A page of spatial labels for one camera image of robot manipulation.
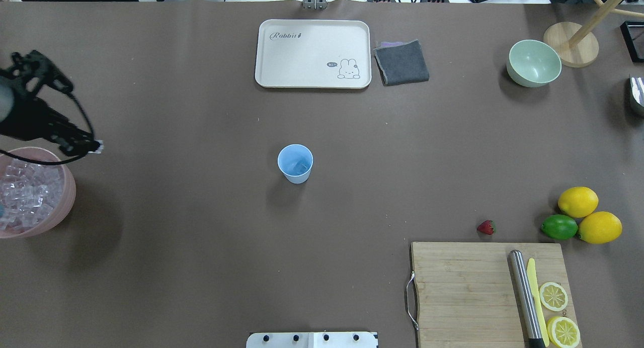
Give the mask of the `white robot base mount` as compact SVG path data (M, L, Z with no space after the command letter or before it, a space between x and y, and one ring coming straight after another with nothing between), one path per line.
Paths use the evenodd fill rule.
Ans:
M379 347L376 332L256 332L250 334L246 347Z

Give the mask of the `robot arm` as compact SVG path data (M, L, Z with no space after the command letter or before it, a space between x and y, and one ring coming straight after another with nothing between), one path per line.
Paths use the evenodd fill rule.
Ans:
M22 141L44 139L57 144L67 157L103 151L103 142L95 139L93 130L82 130L39 97L21 95L5 77L1 95L2 136Z

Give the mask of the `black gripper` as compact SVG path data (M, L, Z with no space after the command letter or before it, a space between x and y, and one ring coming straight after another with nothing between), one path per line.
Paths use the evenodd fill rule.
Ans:
M68 118L48 107L40 98L28 102L16 102L2 119L1 133L18 140L58 137L58 149L64 155L101 153L101 140L80 129L66 130Z

